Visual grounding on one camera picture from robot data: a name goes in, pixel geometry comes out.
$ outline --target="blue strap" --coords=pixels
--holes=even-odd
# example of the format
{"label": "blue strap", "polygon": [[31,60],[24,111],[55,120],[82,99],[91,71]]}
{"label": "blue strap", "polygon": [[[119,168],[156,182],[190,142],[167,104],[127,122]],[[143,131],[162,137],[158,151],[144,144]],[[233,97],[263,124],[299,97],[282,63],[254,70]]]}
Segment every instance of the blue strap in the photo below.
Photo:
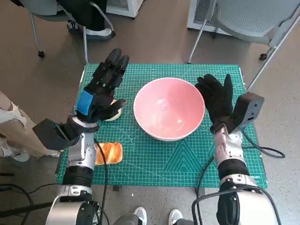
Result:
{"label": "blue strap", "polygon": [[77,103],[78,112],[87,116],[89,113],[89,108],[90,108],[92,99],[93,99],[93,95],[88,93],[86,90],[83,90],[79,97],[78,103]]}

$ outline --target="chair wheel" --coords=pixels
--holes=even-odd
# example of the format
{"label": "chair wheel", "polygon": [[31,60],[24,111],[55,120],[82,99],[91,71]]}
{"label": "chair wheel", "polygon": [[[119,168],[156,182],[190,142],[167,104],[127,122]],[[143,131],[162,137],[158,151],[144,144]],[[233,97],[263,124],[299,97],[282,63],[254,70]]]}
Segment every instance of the chair wheel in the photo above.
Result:
{"label": "chair wheel", "polygon": [[261,56],[259,57],[259,60],[261,60],[261,61],[264,61],[264,60],[266,60],[267,59],[267,57],[268,57],[268,55],[267,54],[261,54]]}
{"label": "chair wheel", "polygon": [[113,38],[114,36],[116,36],[116,32],[112,31],[111,38]]}
{"label": "chair wheel", "polygon": [[38,51],[37,55],[41,58],[45,57],[45,53],[43,51]]}

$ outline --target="ripped jeans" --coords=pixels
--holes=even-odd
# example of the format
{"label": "ripped jeans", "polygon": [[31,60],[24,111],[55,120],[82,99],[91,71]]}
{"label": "ripped jeans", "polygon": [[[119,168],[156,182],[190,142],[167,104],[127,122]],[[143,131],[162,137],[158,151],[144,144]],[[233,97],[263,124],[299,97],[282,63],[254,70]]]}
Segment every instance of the ripped jeans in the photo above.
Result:
{"label": "ripped jeans", "polygon": [[[4,110],[8,109],[8,105],[11,107],[11,104],[11,111]],[[24,111],[0,91],[0,134],[6,138],[9,145],[26,150],[35,157],[47,155],[49,150],[44,147],[32,130],[35,125]]]}

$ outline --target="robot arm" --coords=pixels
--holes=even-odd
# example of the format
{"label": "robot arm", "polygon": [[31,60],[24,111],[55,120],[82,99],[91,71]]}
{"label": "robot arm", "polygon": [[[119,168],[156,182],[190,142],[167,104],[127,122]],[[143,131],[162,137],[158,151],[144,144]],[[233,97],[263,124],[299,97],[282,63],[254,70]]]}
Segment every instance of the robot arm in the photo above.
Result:
{"label": "robot arm", "polygon": [[128,62],[129,57],[121,57],[120,49],[113,50],[84,87],[76,115],[70,115],[64,124],[46,119],[33,128],[45,147],[52,150],[69,147],[68,165],[59,194],[50,208],[47,225],[105,224],[98,218],[100,204],[92,201],[96,161],[94,133],[99,130],[98,120],[115,116],[126,102],[121,99],[112,104],[114,89],[121,84]]}
{"label": "robot arm", "polygon": [[219,197],[217,220],[220,225],[275,225],[273,205],[266,195],[258,191],[256,181],[250,176],[244,159],[242,130],[253,122],[264,99],[254,93],[239,96],[232,109],[233,88],[227,75],[224,86],[213,76],[198,78],[196,87],[202,93],[214,134],[215,161],[220,179],[220,192],[253,187]]}
{"label": "robot arm", "polygon": [[[249,175],[243,157],[242,133],[236,131],[228,134],[226,126],[222,126],[216,132],[214,141],[220,191],[243,185],[256,187],[256,181]],[[217,220],[220,225],[277,224],[276,215],[268,197],[253,189],[221,195],[217,207]]]}

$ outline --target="chair leg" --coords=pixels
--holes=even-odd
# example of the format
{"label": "chair leg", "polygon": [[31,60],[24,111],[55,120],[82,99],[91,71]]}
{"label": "chair leg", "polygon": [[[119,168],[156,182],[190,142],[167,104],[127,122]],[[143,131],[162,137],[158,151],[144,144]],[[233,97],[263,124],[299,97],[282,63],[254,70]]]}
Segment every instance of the chair leg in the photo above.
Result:
{"label": "chair leg", "polygon": [[202,27],[201,27],[201,29],[200,29],[200,31],[199,31],[199,33],[198,33],[198,36],[197,36],[196,42],[195,42],[195,44],[194,44],[193,50],[192,50],[192,52],[191,52],[191,54],[190,54],[190,56],[189,56],[188,62],[187,62],[188,64],[190,64],[191,61],[192,61],[192,57],[193,57],[193,55],[194,55],[195,49],[196,49],[197,44],[198,44],[198,42],[199,42],[200,36],[202,35],[203,29],[204,29],[204,27],[205,27],[205,25],[206,25],[206,22],[207,22],[207,19],[204,20],[204,22],[203,22],[203,24],[202,24]]}
{"label": "chair leg", "polygon": [[286,33],[283,35],[283,37],[280,39],[280,41],[278,42],[278,45],[276,47],[274,47],[274,49],[271,52],[270,56],[263,63],[262,67],[259,69],[259,71],[257,72],[256,76],[253,78],[253,80],[251,81],[251,83],[249,84],[249,86],[246,88],[246,92],[248,92],[251,89],[251,87],[253,86],[253,84],[257,81],[258,77],[262,74],[263,70],[266,68],[266,66],[268,65],[268,63],[271,61],[271,59],[273,58],[273,56],[275,55],[275,53],[277,52],[277,50],[280,48],[280,46],[282,45],[282,43],[284,43],[286,37],[289,35],[289,33],[295,27],[295,25],[297,24],[297,22],[299,20],[300,20],[300,13],[297,15],[297,17],[292,22],[292,24],[289,27],[289,29],[286,31]]}
{"label": "chair leg", "polygon": [[269,50],[266,53],[261,54],[261,56],[259,57],[259,60],[264,61],[267,59],[267,57],[272,53],[272,51],[274,50],[274,48],[269,48]]}
{"label": "chair leg", "polygon": [[114,32],[114,29],[113,29],[113,24],[109,21],[109,19],[106,17],[106,15],[102,12],[102,10],[100,9],[100,7],[96,3],[90,2],[90,5],[93,6],[93,7],[95,7],[99,11],[99,13],[104,17],[104,19],[106,20],[106,22],[108,23],[108,25],[111,27],[111,29],[112,29],[112,37],[114,37],[116,34]]}
{"label": "chair leg", "polygon": [[45,53],[43,51],[41,51],[41,49],[39,47],[38,36],[37,36],[37,31],[36,31],[36,25],[34,23],[33,14],[31,12],[29,12],[29,14],[30,14],[30,19],[31,19],[31,24],[32,24],[33,34],[34,34],[34,40],[36,42],[36,47],[38,50],[38,56],[43,58],[45,56]]}
{"label": "chair leg", "polygon": [[216,35],[217,35],[218,30],[219,30],[219,27],[215,27],[214,32],[211,32],[211,33],[210,33],[212,39],[215,39],[215,38],[216,38]]}
{"label": "chair leg", "polygon": [[88,56],[88,44],[86,41],[86,27],[83,27],[83,46],[84,46],[84,59],[85,63],[89,63],[89,56]]}

